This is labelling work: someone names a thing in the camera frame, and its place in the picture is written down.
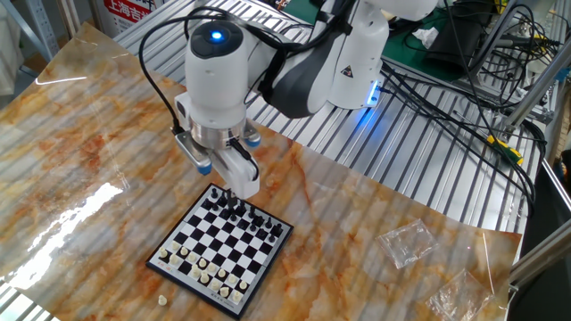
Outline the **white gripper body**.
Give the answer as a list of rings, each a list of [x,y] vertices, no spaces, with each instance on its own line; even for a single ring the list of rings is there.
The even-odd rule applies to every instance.
[[[260,170],[253,158],[247,160],[234,148],[214,150],[210,157],[212,166],[236,197],[247,199],[260,191]]]

